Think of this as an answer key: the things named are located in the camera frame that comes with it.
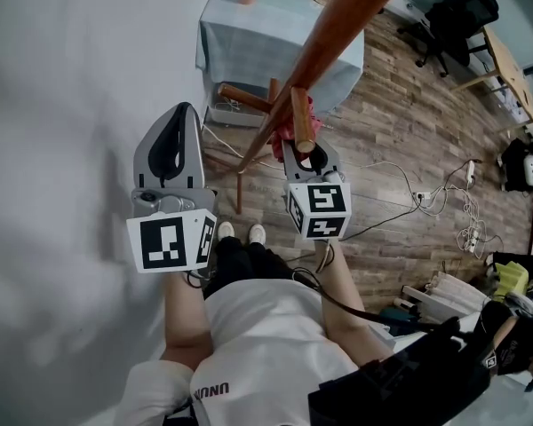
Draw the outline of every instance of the shoe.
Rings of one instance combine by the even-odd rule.
[[[217,230],[217,238],[219,241],[223,240],[226,237],[235,237],[235,229],[233,228],[233,225],[228,222],[224,221],[219,225],[219,229]]]
[[[260,243],[261,245],[265,246],[266,242],[267,242],[267,231],[262,225],[255,224],[249,230],[249,243]]]

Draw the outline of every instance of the wooden floor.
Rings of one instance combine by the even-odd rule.
[[[433,191],[447,175],[469,158],[483,160],[476,172],[471,195],[479,202],[480,218],[488,235],[500,235],[505,251],[526,253],[531,228],[531,196],[502,193],[495,160],[509,139],[494,131],[513,124],[496,99],[483,85],[458,93],[453,76],[439,77],[436,60],[423,68],[415,66],[418,55],[408,38],[397,34],[402,24],[391,14],[376,16],[365,30],[365,65],[361,80],[349,98],[322,118],[321,133],[339,152],[341,159],[357,165],[390,161],[402,166],[413,191]],[[255,130],[211,126],[239,152],[244,152]],[[226,148],[209,133],[205,149],[231,162]],[[274,159],[270,164],[282,167]],[[401,172],[394,166],[360,169],[344,164],[352,185],[354,213],[346,235],[394,217],[410,209],[411,199]],[[246,235],[254,223],[262,223],[266,243],[283,258],[306,254],[313,248],[297,235],[284,211],[281,170],[258,166],[244,177],[244,209],[235,214],[236,178],[213,162],[206,162],[208,183],[219,190],[219,220],[231,221],[237,235]],[[465,170],[450,183],[465,187]],[[366,307],[379,310],[401,293],[403,285],[422,288],[442,268],[460,279],[470,280],[484,271],[482,261],[461,252],[457,232],[468,226],[462,210],[462,193],[449,195],[448,205],[438,217],[417,211],[370,230],[343,244],[347,261]],[[495,239],[486,254],[501,250]],[[311,259],[301,266],[312,267]]]

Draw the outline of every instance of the black device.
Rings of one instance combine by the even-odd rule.
[[[470,64],[470,53],[479,50],[470,50],[467,38],[478,33],[484,25],[497,20],[498,11],[496,0],[442,0],[426,13],[430,27],[419,22],[407,28],[399,28],[398,32],[406,32],[426,44],[424,59],[416,62],[418,67],[424,66],[426,60],[434,55],[444,69],[441,77],[446,77],[449,71],[442,53],[447,52],[467,67]]]
[[[493,348],[494,336],[510,317],[509,308],[489,302],[473,333],[461,333],[458,319],[452,318],[389,359],[372,361],[350,375],[322,383],[308,396],[312,426],[445,424],[488,389],[493,375],[518,372],[529,365],[533,356],[530,318],[519,317]],[[453,339],[455,335],[465,345]]]

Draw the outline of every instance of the person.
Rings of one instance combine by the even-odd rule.
[[[115,425],[248,426],[309,424],[307,396],[392,352],[367,321],[321,299],[270,249],[254,225],[250,244],[233,226],[218,229],[217,272],[203,290],[166,275],[165,350],[129,373]],[[337,242],[316,242],[317,278],[326,292],[362,310]],[[191,405],[190,419],[173,413]]]

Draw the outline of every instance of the white cable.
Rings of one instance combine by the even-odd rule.
[[[215,134],[212,130],[210,130],[207,127],[207,125],[204,124],[203,128],[205,130],[207,130],[220,144],[223,144],[224,146],[226,146],[229,150],[231,150],[239,158],[243,158],[243,156],[239,152],[237,152],[227,142],[225,142],[224,140],[220,139],[217,136],[217,134]],[[429,217],[438,217],[444,211],[444,209],[446,208],[446,204],[448,203],[449,191],[459,191],[459,192],[463,193],[464,196],[465,196],[465,203],[464,203],[463,211],[469,216],[470,221],[469,221],[469,226],[465,227],[464,229],[462,229],[462,230],[460,230],[458,232],[458,234],[456,236],[456,244],[458,245],[458,247],[459,247],[459,249],[461,251],[468,251],[469,248],[470,248],[470,245],[472,244],[473,234],[475,233],[475,231],[477,231],[478,235],[475,237],[475,239],[476,239],[476,248],[474,249],[473,254],[478,259],[481,259],[481,256],[483,255],[484,248],[486,246],[486,241],[489,240],[489,238],[488,238],[488,227],[487,227],[485,221],[480,219],[480,205],[470,195],[470,193],[468,192],[467,188],[466,189],[462,189],[462,188],[458,188],[457,186],[454,186],[454,185],[450,185],[450,187],[448,187],[448,188],[446,188],[444,186],[438,186],[431,193],[432,201],[428,205],[420,205],[420,204],[418,204],[416,202],[416,199],[415,199],[415,197],[413,195],[412,189],[410,188],[409,177],[407,176],[407,173],[404,171],[404,169],[400,165],[395,164],[394,162],[390,162],[390,161],[380,161],[380,162],[374,162],[372,164],[367,164],[365,166],[361,166],[359,164],[355,164],[354,162],[349,162],[349,161],[344,161],[344,160],[340,160],[340,161],[343,162],[344,164],[349,164],[349,165],[354,166],[354,167],[356,167],[358,169],[367,169],[369,167],[375,167],[375,166],[379,166],[381,164],[389,164],[389,165],[395,166],[397,169],[399,169],[402,172],[405,180],[407,181],[407,187],[409,188],[410,198],[412,199],[413,202],[415,202],[415,204],[418,206],[419,210],[422,211],[425,215],[428,215]],[[262,164],[263,166],[269,167],[271,169],[284,170],[283,168],[272,166],[270,164],[267,164],[266,162],[260,162],[259,164]],[[440,192],[442,192],[442,191],[444,192],[444,202],[442,203],[441,209],[439,211],[435,212],[435,213],[429,212],[429,210],[432,209],[434,204],[436,203],[436,198],[438,197],[438,194]],[[477,253],[478,242],[482,242],[480,254]],[[330,248],[330,246],[328,246],[326,248],[326,255],[325,255],[325,258],[324,258],[324,262],[325,262],[325,259],[328,256],[328,249],[329,248]]]
[[[204,124],[203,128],[205,130],[207,130],[220,144],[223,144],[224,146],[226,146],[229,150],[231,150],[235,155],[237,155],[239,158],[243,158],[243,155],[240,154],[239,152],[237,152],[233,147],[231,147],[225,140],[221,140],[217,134],[215,134],[212,130],[210,130],[206,124]],[[263,165],[263,166],[266,166],[266,167],[269,167],[271,169],[276,169],[276,170],[284,170],[282,167],[276,167],[276,166],[272,166],[270,164],[267,164],[266,162],[259,162],[259,164]]]
[[[241,111],[241,107],[239,105],[239,101],[235,101],[234,99],[229,98],[223,98],[225,102],[223,103],[215,103],[215,108],[217,109],[219,106],[229,106],[229,109],[231,109],[231,112],[233,111]]]
[[[316,274],[321,272],[326,267],[326,261],[328,260],[328,254],[330,253],[330,239],[328,239],[328,244],[326,245],[326,252],[323,255],[323,260],[318,269],[316,270]]]

